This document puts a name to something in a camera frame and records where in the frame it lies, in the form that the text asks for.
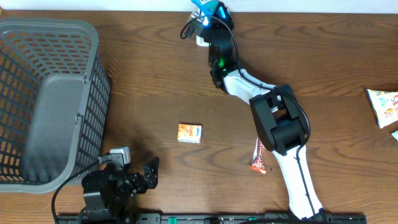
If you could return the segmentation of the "blue mouthwash bottle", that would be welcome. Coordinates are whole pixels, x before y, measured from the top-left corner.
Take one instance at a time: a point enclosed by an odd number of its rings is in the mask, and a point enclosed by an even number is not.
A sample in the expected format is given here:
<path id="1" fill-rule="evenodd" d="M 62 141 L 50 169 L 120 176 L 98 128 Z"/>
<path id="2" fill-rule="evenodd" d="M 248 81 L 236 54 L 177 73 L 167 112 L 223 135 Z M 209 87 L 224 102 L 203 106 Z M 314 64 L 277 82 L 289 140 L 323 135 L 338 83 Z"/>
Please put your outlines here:
<path id="1" fill-rule="evenodd" d="M 223 2 L 219 0 L 191 0 L 199 10 L 206 16 L 220 16 L 226 19 L 230 13 Z"/>

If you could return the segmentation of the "yellow snack bag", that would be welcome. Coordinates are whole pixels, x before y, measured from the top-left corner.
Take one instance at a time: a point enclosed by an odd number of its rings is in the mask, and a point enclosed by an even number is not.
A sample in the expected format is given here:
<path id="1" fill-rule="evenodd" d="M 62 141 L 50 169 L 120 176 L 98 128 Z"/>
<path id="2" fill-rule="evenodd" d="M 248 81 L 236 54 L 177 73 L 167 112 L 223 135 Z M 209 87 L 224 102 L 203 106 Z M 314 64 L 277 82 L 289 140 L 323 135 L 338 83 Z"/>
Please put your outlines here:
<path id="1" fill-rule="evenodd" d="M 381 129 L 397 121 L 398 95 L 396 91 L 366 89 L 366 93 Z"/>

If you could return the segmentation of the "teal white small packet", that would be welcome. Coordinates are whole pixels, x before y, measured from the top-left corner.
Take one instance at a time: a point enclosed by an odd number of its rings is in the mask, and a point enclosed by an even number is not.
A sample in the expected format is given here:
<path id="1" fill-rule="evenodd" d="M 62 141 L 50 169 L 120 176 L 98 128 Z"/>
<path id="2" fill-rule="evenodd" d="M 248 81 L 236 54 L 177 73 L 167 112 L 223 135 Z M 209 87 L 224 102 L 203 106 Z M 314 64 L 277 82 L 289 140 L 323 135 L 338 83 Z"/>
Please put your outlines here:
<path id="1" fill-rule="evenodd" d="M 394 131 L 391 135 L 396 141 L 398 141 L 398 131 Z"/>

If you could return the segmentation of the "small orange box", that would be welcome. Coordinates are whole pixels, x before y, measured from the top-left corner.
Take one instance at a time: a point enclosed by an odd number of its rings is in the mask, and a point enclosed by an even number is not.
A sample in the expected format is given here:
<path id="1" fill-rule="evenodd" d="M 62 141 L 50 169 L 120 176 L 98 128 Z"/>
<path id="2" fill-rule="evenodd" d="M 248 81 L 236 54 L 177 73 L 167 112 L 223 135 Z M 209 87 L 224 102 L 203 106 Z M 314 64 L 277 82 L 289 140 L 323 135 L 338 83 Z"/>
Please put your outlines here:
<path id="1" fill-rule="evenodd" d="M 199 124 L 182 124 L 178 125 L 177 141 L 200 143 L 202 135 L 202 125 Z"/>

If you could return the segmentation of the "red-brown snack bar wrapper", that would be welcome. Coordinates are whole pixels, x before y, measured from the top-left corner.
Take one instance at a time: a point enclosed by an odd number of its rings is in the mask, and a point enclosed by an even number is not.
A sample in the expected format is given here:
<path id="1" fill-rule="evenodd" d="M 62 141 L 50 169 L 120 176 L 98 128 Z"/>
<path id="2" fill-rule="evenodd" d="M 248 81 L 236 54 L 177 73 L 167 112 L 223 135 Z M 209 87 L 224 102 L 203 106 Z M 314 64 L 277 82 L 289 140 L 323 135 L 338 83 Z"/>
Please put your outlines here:
<path id="1" fill-rule="evenodd" d="M 259 137 L 257 137 L 250 168 L 256 172 L 261 173 L 261 174 L 267 173 L 266 166 L 264 163 L 265 151 L 266 151 L 266 148 L 264 147 L 264 145 L 261 142 L 261 140 L 259 139 Z"/>

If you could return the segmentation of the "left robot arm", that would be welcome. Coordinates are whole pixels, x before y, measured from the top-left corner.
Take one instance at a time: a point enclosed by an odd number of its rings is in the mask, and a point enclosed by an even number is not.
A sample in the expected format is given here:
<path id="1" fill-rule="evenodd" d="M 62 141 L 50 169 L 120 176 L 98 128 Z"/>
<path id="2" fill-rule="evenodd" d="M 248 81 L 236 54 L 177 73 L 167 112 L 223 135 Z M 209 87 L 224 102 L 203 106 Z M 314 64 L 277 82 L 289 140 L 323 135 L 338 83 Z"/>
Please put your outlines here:
<path id="1" fill-rule="evenodd" d="M 81 223 L 135 223 L 127 210 L 133 197 L 155 189 L 159 178 L 159 158 L 145 164 L 143 174 L 128 172 L 131 163 L 128 147 L 110 150 L 98 158 L 106 167 L 85 175 L 82 180 L 85 213 Z"/>

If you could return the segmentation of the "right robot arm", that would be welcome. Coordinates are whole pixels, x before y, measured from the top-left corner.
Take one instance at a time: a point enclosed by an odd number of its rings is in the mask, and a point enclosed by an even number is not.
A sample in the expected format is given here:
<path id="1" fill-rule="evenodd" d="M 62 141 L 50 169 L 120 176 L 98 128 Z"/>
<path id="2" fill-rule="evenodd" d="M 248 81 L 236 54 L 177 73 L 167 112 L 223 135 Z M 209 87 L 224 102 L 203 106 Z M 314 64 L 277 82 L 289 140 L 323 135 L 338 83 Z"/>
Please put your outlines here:
<path id="1" fill-rule="evenodd" d="M 312 184 L 305 147 L 310 122 L 292 88 L 262 82 L 241 66 L 234 22 L 223 2 L 194 1 L 194 5 L 181 39 L 195 34 L 208 44 L 212 81 L 250 106 L 257 136 L 282 171 L 290 211 L 300 220 L 319 220 L 323 207 Z"/>

